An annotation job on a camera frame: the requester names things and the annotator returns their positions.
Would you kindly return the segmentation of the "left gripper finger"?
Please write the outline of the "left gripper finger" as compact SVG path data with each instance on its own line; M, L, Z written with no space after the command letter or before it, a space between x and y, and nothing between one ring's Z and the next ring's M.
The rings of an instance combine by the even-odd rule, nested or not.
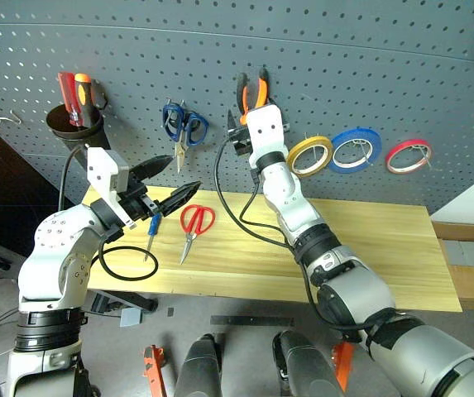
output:
M158 155L149 160L142 161L131 169L131 179L142 182L153 178L162 172L174 159L172 155Z
M166 217L180 209L193 198L199 190L200 185L200 181L194 181L175 189L168 198L162 202L156 202L156 213L160 213L163 217Z

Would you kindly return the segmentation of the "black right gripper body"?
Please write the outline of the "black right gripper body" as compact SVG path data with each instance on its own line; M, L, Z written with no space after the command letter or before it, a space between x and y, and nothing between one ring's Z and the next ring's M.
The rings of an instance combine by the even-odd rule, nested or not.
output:
M237 155L247 155L253 151L250 132L246 126L229 127L227 129L227 142L233 146Z

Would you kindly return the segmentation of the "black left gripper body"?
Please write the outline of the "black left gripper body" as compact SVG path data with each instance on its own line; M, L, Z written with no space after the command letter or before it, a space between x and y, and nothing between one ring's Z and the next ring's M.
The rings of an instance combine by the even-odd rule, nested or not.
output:
M145 220L161 212L159 204L148 196L144 179L156 175L158 170L153 166L135 166L115 177L114 188L117 192L118 205L132 220Z

